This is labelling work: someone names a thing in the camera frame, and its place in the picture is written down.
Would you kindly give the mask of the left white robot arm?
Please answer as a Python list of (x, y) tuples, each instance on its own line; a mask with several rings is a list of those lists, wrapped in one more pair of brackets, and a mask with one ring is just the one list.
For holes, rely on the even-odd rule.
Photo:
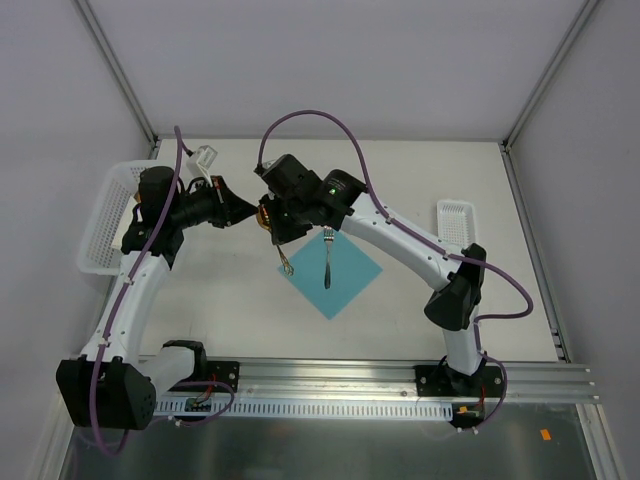
[(234, 194), (220, 176), (184, 189), (173, 168), (142, 170), (136, 184), (115, 202), (103, 193), (93, 212), (91, 232), (100, 217), (132, 218), (121, 237), (115, 284), (94, 334), (75, 359), (59, 363), (56, 382), (74, 425), (143, 430), (159, 397), (181, 384), (197, 390), (210, 377), (204, 345), (170, 340), (149, 361), (139, 359), (141, 341), (155, 298), (171, 272), (186, 229), (208, 223), (234, 226), (257, 212)]

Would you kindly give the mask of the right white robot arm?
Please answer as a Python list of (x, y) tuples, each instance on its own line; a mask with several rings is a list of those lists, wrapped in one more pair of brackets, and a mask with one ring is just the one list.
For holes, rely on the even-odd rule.
[(255, 168), (268, 193), (260, 199), (260, 216), (275, 245), (306, 235), (314, 226), (359, 238), (412, 270), (433, 290), (424, 314), (443, 330), (449, 387), (459, 395), (480, 388), (484, 376), (472, 323), (484, 282), (486, 251), (464, 249), (422, 230), (412, 235), (393, 223), (388, 210), (374, 204), (369, 188), (349, 173), (334, 169), (325, 178), (291, 154)]

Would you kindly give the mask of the gold spoon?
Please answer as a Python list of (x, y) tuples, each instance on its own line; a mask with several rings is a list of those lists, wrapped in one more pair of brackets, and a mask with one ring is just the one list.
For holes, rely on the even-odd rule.
[[(272, 227), (272, 223), (270, 220), (270, 216), (267, 212), (266, 207), (263, 204), (259, 204), (258, 205), (258, 212), (256, 214), (256, 221), (258, 223), (258, 225), (264, 229), (265, 231), (267, 231), (269, 233), (269, 235), (271, 236), (271, 240), (274, 240), (274, 230)], [(274, 241), (272, 242), (272, 245), (276, 248), (282, 267), (283, 267), (283, 272), (287, 275), (287, 276), (293, 276), (294, 275), (294, 267), (292, 266), (292, 264), (290, 263), (288, 257), (285, 255), (285, 253), (283, 252), (281, 246), (277, 243), (275, 243)]]

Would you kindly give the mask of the silver fork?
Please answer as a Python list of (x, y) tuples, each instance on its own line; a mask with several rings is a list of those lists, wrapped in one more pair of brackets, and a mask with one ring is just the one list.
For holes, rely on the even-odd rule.
[(335, 231), (331, 227), (323, 228), (323, 241), (325, 245), (325, 273), (324, 273), (324, 288), (326, 290), (331, 288), (332, 276), (331, 276), (331, 249), (335, 240)]

